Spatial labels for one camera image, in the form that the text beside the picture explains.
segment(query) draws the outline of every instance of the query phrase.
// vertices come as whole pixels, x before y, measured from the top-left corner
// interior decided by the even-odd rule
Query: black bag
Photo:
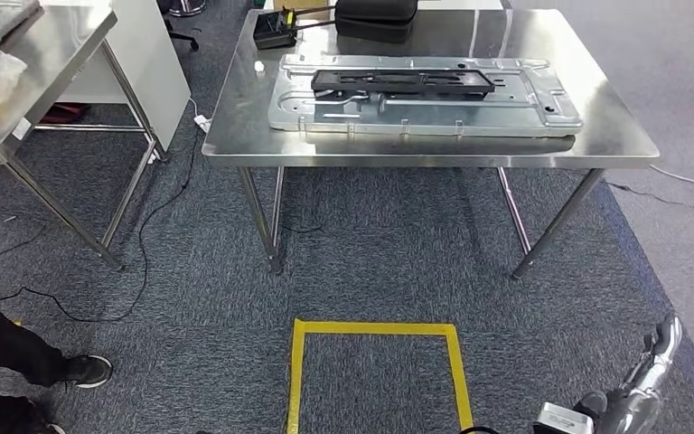
[[[340,35],[401,43],[416,14],[417,0],[338,0],[334,19]]]

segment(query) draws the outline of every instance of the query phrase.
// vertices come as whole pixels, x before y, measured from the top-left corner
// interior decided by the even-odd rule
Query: electrical cable
[[[120,321],[120,320],[126,318],[127,316],[131,315],[131,313],[134,311],[134,308],[136,307],[137,303],[139,303],[139,299],[145,293],[145,288],[147,288],[147,271],[148,271],[149,262],[148,262],[148,258],[147,258],[147,252],[145,251],[145,245],[143,244],[142,233],[145,230],[145,227],[147,226],[147,224],[150,222],[150,219],[153,218],[153,216],[156,213],[163,210],[164,207],[166,207],[170,203],[177,200],[184,193],[184,191],[187,190],[187,187],[190,185],[190,180],[192,177],[192,169],[195,166],[195,147],[198,144],[198,139],[200,138],[201,132],[202,132],[202,130],[199,128],[195,132],[195,139],[192,142],[192,147],[191,147],[190,165],[189,165],[188,170],[187,170],[187,176],[185,176],[184,183],[181,185],[179,192],[175,193],[171,198],[169,198],[168,201],[155,207],[155,209],[153,209],[149,214],[147,214],[147,217],[145,217],[145,220],[142,222],[142,225],[139,227],[139,232],[137,233],[137,239],[138,239],[138,243],[139,243],[139,250],[142,252],[142,258],[143,258],[143,261],[145,263],[145,265],[143,266],[142,286],[139,288],[139,291],[137,291],[134,302],[132,302],[131,305],[129,305],[129,308],[127,309],[126,312],[124,312],[123,314],[121,314],[119,316],[114,316],[112,318],[78,318],[78,317],[70,314],[67,310],[65,310],[65,308],[62,307],[60,300],[57,299],[57,297],[55,297],[51,294],[46,294],[43,292],[35,291],[35,290],[30,289],[28,287],[20,287],[20,289],[16,293],[14,293],[10,296],[0,297],[0,301],[5,301],[5,300],[8,300],[10,298],[18,297],[20,294],[23,293],[23,291],[28,292],[30,294],[34,294],[36,296],[47,297],[47,298],[50,298],[52,301],[54,301],[54,304],[57,305],[57,307],[60,309],[60,311],[67,318],[69,318],[73,321],[80,322],[80,323],[114,323],[114,322]]]
[[[18,243],[18,244],[15,244],[14,246],[12,246],[12,247],[10,247],[10,248],[1,250],[1,251],[0,251],[0,256],[1,256],[1,255],[4,255],[4,254],[6,254],[6,253],[9,253],[9,252],[12,251],[12,250],[17,250],[17,249],[21,248],[22,246],[28,245],[28,244],[30,244],[30,243],[32,243],[32,242],[38,240],[38,237],[40,237],[45,231],[46,231],[46,225],[44,224],[44,225],[41,227],[41,230],[38,231],[35,235],[33,235],[33,236],[31,237],[31,239],[29,239],[29,240],[27,240],[27,241],[20,242],[20,243]]]
[[[288,226],[281,225],[280,229],[286,230],[286,231],[291,231],[295,233],[310,233],[310,232],[315,232],[315,231],[322,231],[323,230],[323,225],[319,224],[313,228],[289,228]]]
[[[667,172],[667,171],[661,169],[660,167],[656,167],[655,165],[651,165],[651,169],[655,170],[656,172],[658,172],[662,175],[667,175],[668,177],[671,177],[674,179],[679,179],[680,181],[685,181],[686,183],[694,184],[694,179],[692,179],[692,178],[676,175],[676,174],[673,174],[672,172]]]
[[[660,197],[660,196],[658,196],[658,195],[656,195],[656,194],[653,194],[653,193],[639,192],[639,191],[637,191],[637,190],[634,190],[634,189],[633,189],[632,187],[630,187],[629,185],[615,184],[615,183],[610,183],[610,182],[608,182],[608,181],[603,181],[603,182],[605,182],[606,184],[610,185],[611,187],[617,188],[617,189],[619,189],[619,190],[621,190],[621,191],[623,191],[623,192],[632,193],[632,194],[637,194],[638,196],[647,196],[647,197],[651,197],[651,198],[653,198],[653,199],[655,199],[655,200],[657,200],[657,201],[659,201],[659,202],[661,202],[661,203],[667,203],[667,204],[669,204],[669,205],[679,205],[679,206],[684,206],[684,207],[686,207],[686,208],[692,208],[692,209],[694,209],[694,205],[689,205],[689,204],[687,204],[687,203],[682,203],[682,202],[670,201],[670,200],[664,199],[664,198],[662,198],[662,197]]]
[[[187,100],[189,100],[192,103],[192,118],[195,119],[198,117],[198,103],[196,103],[195,99],[193,98],[188,98]]]
[[[499,431],[493,428],[488,428],[488,427],[471,427],[464,429],[463,431],[459,432],[459,434],[471,434],[473,432],[484,432],[485,434],[499,434]]]

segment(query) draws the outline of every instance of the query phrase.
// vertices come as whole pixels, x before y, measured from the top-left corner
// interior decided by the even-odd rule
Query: yellow tape square
[[[464,377],[464,362],[459,338],[453,324],[427,323],[349,323],[333,321],[294,320],[294,338],[291,344],[291,386],[288,399],[286,434],[299,432],[299,406],[302,393],[302,367],[305,360],[305,335],[424,335],[444,336],[448,346],[448,360],[456,394],[456,409],[462,429],[474,426],[469,392]]]

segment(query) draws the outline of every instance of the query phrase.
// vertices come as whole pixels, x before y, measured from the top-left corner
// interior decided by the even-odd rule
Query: person's leg
[[[27,398],[0,396],[0,434],[40,434],[48,431],[42,414]]]
[[[38,335],[9,321],[0,312],[0,367],[24,375],[33,384],[52,386],[59,381],[83,388],[105,383],[113,372],[110,362],[95,355],[66,359]]]

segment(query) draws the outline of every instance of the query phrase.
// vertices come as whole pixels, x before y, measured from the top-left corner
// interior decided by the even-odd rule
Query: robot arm
[[[640,360],[608,393],[590,392],[573,410],[545,403],[533,425],[535,434],[645,434],[661,410],[659,394],[682,341],[682,323],[667,315],[656,336],[645,336]]]

